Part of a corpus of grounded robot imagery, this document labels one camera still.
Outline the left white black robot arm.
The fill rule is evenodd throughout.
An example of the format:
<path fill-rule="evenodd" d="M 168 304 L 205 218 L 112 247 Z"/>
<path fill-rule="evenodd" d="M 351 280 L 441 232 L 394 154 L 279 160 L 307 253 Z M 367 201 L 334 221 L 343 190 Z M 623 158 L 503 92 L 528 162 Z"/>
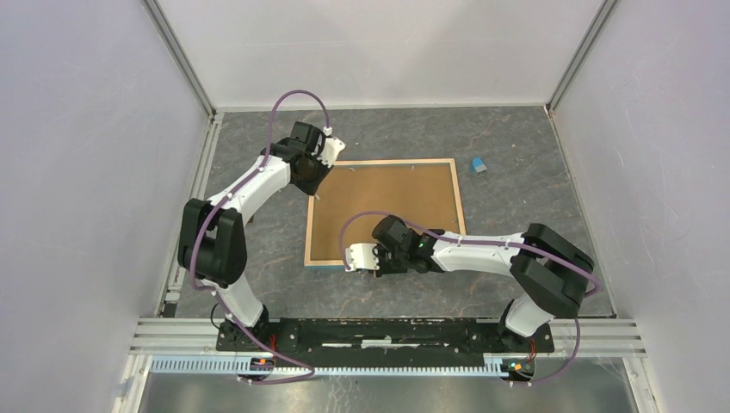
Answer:
<path fill-rule="evenodd" d="M 245 227 L 270 197 L 288 185 L 315 195 L 345 147 L 330 127 L 297 121 L 287 137 L 267 144 L 255 163 L 226 189 L 206 200 L 192 198 L 183 208 L 178 264 L 188 272 L 193 289 L 214 297 L 249 350 L 264 348 L 272 333 L 268 311 L 244 275 Z"/>

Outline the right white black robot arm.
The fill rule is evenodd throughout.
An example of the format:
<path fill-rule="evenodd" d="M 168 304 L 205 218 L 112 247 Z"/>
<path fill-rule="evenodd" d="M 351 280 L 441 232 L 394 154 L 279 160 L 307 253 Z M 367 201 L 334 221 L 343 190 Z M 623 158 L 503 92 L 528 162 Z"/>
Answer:
<path fill-rule="evenodd" d="M 349 263 L 377 275 L 479 272 L 511 277 L 523 290 L 504 311 L 499 344 L 518 351 L 542 325 L 575 318 L 601 282 L 594 261 L 543 224 L 503 236 L 463 235 L 426 229 L 387 215 L 373 229 L 373 243 L 349 247 Z"/>

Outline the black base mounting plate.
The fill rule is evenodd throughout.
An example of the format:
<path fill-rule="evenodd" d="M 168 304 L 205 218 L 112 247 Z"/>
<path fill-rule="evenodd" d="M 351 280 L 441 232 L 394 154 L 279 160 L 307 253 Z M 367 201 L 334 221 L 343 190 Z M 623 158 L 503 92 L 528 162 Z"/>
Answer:
<path fill-rule="evenodd" d="M 281 318 L 253 329 L 279 354 L 315 368 L 479 367 L 484 354 L 549 354 L 544 324 L 521 338 L 495 319 Z"/>

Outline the small blue eraser block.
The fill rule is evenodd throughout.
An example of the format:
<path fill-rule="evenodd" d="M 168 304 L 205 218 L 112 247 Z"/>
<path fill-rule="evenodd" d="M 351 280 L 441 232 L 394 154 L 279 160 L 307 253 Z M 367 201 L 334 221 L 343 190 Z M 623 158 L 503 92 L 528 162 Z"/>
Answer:
<path fill-rule="evenodd" d="M 486 173 L 487 167 L 481 157 L 473 158 L 473 160 L 471 162 L 471 171 L 477 176 L 481 176 Z"/>

